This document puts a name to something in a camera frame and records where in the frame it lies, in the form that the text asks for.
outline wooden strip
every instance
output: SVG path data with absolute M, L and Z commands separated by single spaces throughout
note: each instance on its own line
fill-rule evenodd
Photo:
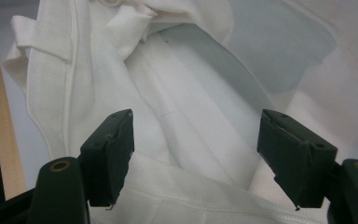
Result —
M 26 191 L 20 154 L 0 66 L 0 164 L 6 199 Z

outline white garment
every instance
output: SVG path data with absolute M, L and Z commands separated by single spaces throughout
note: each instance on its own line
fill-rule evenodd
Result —
M 36 21 L 13 18 L 5 66 L 51 158 L 76 157 L 107 115 L 134 113 L 125 187 L 113 211 L 92 217 L 312 222 L 251 193 L 287 204 L 255 153 L 259 114 L 286 112 L 337 146 L 339 161 L 358 158 L 358 39 L 284 2 L 42 0 Z M 208 35 L 194 25 L 154 34 L 190 22 Z M 325 222 L 325 210 L 311 216 Z

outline white fabric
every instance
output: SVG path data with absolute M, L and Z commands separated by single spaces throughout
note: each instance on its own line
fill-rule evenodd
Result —
M 336 145 L 339 161 L 358 158 L 358 38 L 310 8 L 46 0 L 36 21 L 13 19 L 6 67 L 51 158 L 77 156 L 107 115 L 133 110 L 130 172 L 113 211 L 91 209 L 99 222 L 325 222 L 325 210 L 294 213 L 254 195 L 290 204 L 255 153 L 263 107 Z M 190 22 L 217 42 L 189 25 L 153 34 Z

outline white cloth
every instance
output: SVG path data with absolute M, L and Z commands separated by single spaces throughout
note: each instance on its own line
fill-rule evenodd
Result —
M 77 156 L 107 115 L 133 110 L 125 188 L 95 220 L 311 223 L 253 194 L 288 204 L 255 144 L 261 108 L 276 108 L 339 161 L 358 158 L 358 37 L 323 13 L 289 0 L 42 0 L 36 21 L 12 20 L 5 66 L 51 158 Z M 206 34 L 153 34 L 191 22 Z M 324 210 L 304 214 L 325 222 Z

